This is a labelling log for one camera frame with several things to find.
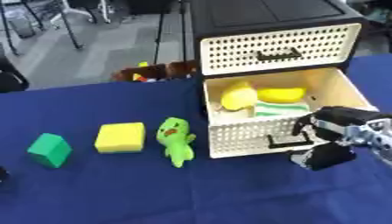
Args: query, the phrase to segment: storage box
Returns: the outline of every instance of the storage box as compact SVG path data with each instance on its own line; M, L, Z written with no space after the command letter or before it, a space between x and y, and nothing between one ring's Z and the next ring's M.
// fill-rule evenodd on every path
M307 88L311 111L323 106L375 109L343 74L363 19L334 0L194 0L196 60L203 75L210 156L224 158L310 149L322 141L300 115L222 113L222 90L237 81L266 88Z

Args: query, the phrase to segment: yellow fruit toy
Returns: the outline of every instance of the yellow fruit toy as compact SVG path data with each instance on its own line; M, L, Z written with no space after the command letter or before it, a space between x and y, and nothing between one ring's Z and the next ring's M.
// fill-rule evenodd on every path
M257 90L259 101L274 103L300 102L306 93L303 87L260 88Z
M247 81L240 81L223 91L220 104L228 110L253 107L257 103L257 91Z

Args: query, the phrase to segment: green and white toy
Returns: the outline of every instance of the green and white toy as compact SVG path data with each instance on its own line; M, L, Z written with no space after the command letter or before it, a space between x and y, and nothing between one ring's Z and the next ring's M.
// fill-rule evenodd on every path
M164 155L171 157L172 164L181 168L185 161L193 160L194 153L189 146L196 135L189 134L189 122L183 119L170 117L157 131L157 140L164 146Z
M62 136L44 133L27 151L38 163L59 168L67 160L72 149Z

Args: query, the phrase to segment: sponge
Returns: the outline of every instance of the sponge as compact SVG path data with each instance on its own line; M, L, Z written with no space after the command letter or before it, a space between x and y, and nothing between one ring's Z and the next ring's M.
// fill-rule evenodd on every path
M105 124L98 133L95 148L100 153L141 151L144 138L144 124L141 122Z
M257 92L247 81L236 82L223 91L220 104L228 110L253 107L257 103Z

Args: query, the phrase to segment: table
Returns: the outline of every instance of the table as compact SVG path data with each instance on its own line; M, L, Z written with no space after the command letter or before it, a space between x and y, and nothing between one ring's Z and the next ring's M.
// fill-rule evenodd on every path
M354 59L349 76L370 101L392 111L392 55ZM392 170L366 150L353 162L306 171L282 154L210 159L196 79L109 83L1 94L2 223L355 223L392 220ZM167 116L187 119L196 159L171 166L155 131ZM100 155L104 123L144 122L143 153ZM25 151L42 132L74 148L58 170Z

